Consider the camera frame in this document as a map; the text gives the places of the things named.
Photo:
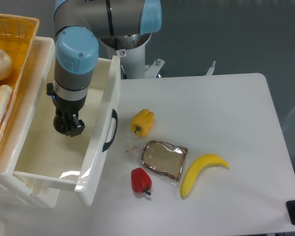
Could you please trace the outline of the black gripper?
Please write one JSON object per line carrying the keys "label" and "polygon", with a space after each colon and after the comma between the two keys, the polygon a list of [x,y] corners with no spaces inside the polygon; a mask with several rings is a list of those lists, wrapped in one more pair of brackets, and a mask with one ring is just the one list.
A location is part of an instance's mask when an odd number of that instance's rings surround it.
{"label": "black gripper", "polygon": [[69,93],[75,93],[75,91],[65,90],[65,98],[63,98],[56,93],[56,88],[57,85],[54,82],[46,85],[46,94],[52,98],[52,102],[56,107],[55,115],[61,115],[64,118],[66,125],[67,122],[63,113],[72,115],[72,119],[70,120],[70,130],[68,132],[67,129],[67,134],[69,133],[70,137],[82,134],[85,124],[77,115],[85,104],[87,94],[83,94],[83,97],[78,95],[78,99],[76,99],[69,95]]}

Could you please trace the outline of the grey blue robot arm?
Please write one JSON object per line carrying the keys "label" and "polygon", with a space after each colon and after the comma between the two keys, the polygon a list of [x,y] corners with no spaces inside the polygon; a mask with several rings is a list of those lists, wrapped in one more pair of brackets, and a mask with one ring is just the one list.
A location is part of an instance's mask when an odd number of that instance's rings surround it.
{"label": "grey blue robot arm", "polygon": [[54,9],[54,80],[47,95],[56,107],[53,125],[66,136],[80,135],[79,119],[93,70],[99,58],[100,38],[143,35],[160,30],[159,0],[57,0]]}

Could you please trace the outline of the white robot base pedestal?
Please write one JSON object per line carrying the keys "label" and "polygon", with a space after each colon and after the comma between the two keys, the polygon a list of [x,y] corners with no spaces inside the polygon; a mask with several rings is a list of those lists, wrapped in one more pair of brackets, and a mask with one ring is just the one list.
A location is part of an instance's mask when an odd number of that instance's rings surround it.
{"label": "white robot base pedestal", "polygon": [[146,45],[152,34],[133,34],[118,38],[102,38],[101,44],[106,48],[108,58],[120,58],[123,79],[161,78],[160,71],[165,65],[162,59],[156,59],[151,65],[146,64]]}

